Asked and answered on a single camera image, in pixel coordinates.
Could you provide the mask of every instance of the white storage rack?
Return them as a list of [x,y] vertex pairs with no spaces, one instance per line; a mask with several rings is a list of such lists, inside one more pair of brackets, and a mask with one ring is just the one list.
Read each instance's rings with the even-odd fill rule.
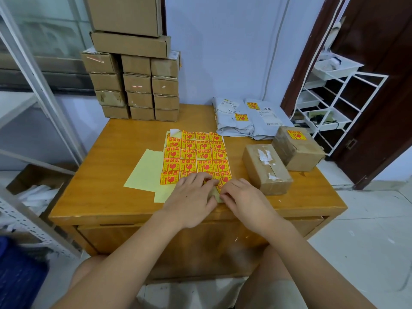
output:
[[[317,136],[319,134],[319,136],[327,143],[327,145],[330,146],[331,151],[329,153],[327,153],[327,156],[332,155],[332,153],[335,151],[335,149],[338,147],[338,145],[342,142],[343,138],[346,136],[346,134],[349,132],[349,130],[352,128],[352,126],[355,124],[355,122],[358,120],[359,116],[364,112],[364,110],[367,108],[367,106],[369,105],[369,103],[372,101],[372,99],[375,97],[376,93],[378,93],[379,89],[382,87],[382,85],[385,83],[386,79],[388,78],[388,75],[383,75],[383,74],[374,74],[374,73],[370,73],[370,72],[358,72],[358,68],[363,66],[360,63],[351,61],[347,58],[344,58],[345,60],[345,69],[343,71],[339,71],[337,72],[335,71],[330,71],[330,72],[325,72],[320,70],[317,67],[317,64],[319,62],[317,62],[314,66],[314,69],[312,70],[312,78],[313,76],[318,77],[318,82],[322,82],[321,80],[337,80],[338,82],[342,83],[341,88],[339,89],[338,93],[335,93],[333,91],[331,91],[329,88],[327,88],[325,86],[325,84],[321,85],[317,85],[316,87],[322,87],[324,89],[326,89],[328,92],[332,93],[333,95],[335,95],[335,98],[333,99],[332,103],[330,105],[328,105],[327,103],[324,102],[323,98],[321,98],[319,95],[317,95],[316,93],[314,93],[311,88],[314,88],[312,86],[310,86],[310,88],[307,88],[307,84],[305,83],[304,88],[302,89],[301,93],[299,94],[299,97],[297,99],[297,103],[296,103],[296,110],[299,111],[303,117],[305,122],[307,123],[307,125],[310,128],[310,133],[312,134],[312,137],[315,138],[315,136]],[[373,82],[370,82],[360,76],[365,76],[365,77],[379,77],[381,78],[380,83],[379,84],[374,84]],[[344,99],[341,95],[342,92],[344,91],[344,89],[346,88],[348,82],[352,79],[356,79],[356,80],[360,80],[366,84],[369,84],[370,86],[374,87],[375,90],[374,92],[371,94],[371,96],[368,98],[368,100],[365,102],[365,104],[362,106],[362,108],[357,108],[355,105],[351,104],[348,100]],[[346,104],[348,104],[350,107],[352,107],[353,109],[355,109],[358,114],[356,114],[355,118],[353,118],[353,120],[347,118],[345,115],[343,115],[341,112],[339,112],[339,110],[337,110],[337,108],[335,108],[335,105],[337,103],[338,100],[341,100],[343,102],[345,102]],[[322,103],[326,108],[325,109],[321,109],[319,107],[319,104]],[[324,115],[322,121],[316,125],[314,124],[312,121],[310,121],[309,115],[308,115],[308,111],[304,111],[304,108],[309,108],[309,107],[317,107],[319,111],[327,111],[327,113]],[[328,117],[329,113],[333,113],[333,119],[336,121],[336,123],[327,123],[325,124],[325,120]],[[347,128],[345,129],[345,125],[347,123],[350,123],[349,126],[347,126]],[[337,143],[335,145],[330,144],[325,137],[321,134],[322,131],[327,131],[327,130],[335,130],[335,129],[342,129],[344,130],[342,136],[340,137],[340,139],[337,141]]]
[[[63,112],[59,108],[46,79],[34,60],[34,57],[25,43],[4,0],[0,0],[0,15],[0,37],[33,90],[33,93],[0,92],[0,128],[26,109],[38,106],[44,112],[46,118],[50,119],[60,138],[75,160],[75,163],[79,166],[86,154]],[[0,149],[0,154],[62,173],[75,174],[73,171],[6,150]],[[42,241],[39,244],[24,245],[28,247],[46,246],[70,258],[80,258],[80,251],[59,235],[54,230],[54,226],[50,227],[46,224],[35,213],[21,203],[17,197],[1,186],[0,213],[13,218],[16,223],[19,223],[22,226],[22,228],[26,229]]]

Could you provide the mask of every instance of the wooden desk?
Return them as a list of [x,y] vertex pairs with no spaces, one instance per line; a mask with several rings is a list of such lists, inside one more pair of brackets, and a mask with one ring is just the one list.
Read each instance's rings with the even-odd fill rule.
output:
[[[50,219],[89,254],[113,252],[162,207],[161,203],[153,203],[153,192],[123,184],[147,148],[163,150],[165,133],[170,128],[216,131],[213,107],[182,104],[179,122],[175,123],[110,119]],[[248,179],[241,158],[245,145],[257,141],[230,137],[224,140],[232,176]],[[294,182],[289,192],[268,199],[306,238],[346,210],[317,168],[310,173],[291,172],[291,176]],[[203,223],[176,235],[148,280],[250,275],[266,246],[263,238],[246,229],[222,203]]]

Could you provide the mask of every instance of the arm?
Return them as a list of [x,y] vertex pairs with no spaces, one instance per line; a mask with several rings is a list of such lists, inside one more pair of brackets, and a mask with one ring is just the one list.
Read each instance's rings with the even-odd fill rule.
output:
[[182,178],[163,209],[67,292],[53,309],[127,309],[157,259],[183,228],[198,225],[216,207],[207,197],[218,180],[206,173]]
[[229,181],[220,197],[247,228],[276,249],[309,308],[375,308],[248,181]]

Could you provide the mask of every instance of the forearm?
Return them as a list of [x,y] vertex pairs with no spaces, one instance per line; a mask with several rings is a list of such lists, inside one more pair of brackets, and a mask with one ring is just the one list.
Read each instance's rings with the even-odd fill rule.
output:
[[126,309],[170,240],[180,230],[164,210],[76,284],[53,309]]
[[375,308],[294,228],[277,217],[268,233],[309,308]]

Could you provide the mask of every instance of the person's left hand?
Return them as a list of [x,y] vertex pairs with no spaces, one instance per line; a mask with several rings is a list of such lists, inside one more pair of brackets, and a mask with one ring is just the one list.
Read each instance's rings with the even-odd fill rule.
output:
[[206,172],[192,173],[181,178],[163,209],[177,219],[180,228],[193,228],[203,221],[218,204],[214,196],[207,197],[219,180]]

